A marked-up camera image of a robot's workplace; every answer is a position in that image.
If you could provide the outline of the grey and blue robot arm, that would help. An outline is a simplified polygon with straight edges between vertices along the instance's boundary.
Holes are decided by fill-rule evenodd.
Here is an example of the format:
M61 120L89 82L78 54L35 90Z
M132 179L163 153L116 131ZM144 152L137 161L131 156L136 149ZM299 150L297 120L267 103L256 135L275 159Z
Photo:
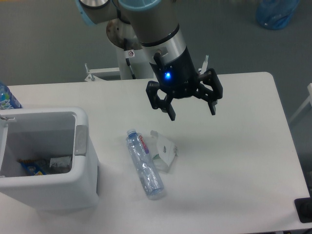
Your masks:
M194 96L206 101L215 115L223 87L213 68L195 69L171 0L77 0L76 5L91 25L120 20L132 27L157 78L146 87L153 109L174 120L172 100Z

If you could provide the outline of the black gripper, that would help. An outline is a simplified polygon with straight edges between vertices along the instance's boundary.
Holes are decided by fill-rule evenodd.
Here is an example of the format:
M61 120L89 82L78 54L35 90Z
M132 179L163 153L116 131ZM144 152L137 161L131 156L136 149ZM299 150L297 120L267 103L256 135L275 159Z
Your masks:
M152 59L152 70L158 82L149 81L146 93L153 109L167 113L174 121L176 113L171 105L173 98L196 97L207 102L211 114L216 114L216 105L223 97L223 86L213 68L198 75L188 49L170 62L165 62L160 51L156 51ZM158 96L158 90L166 93L164 99Z

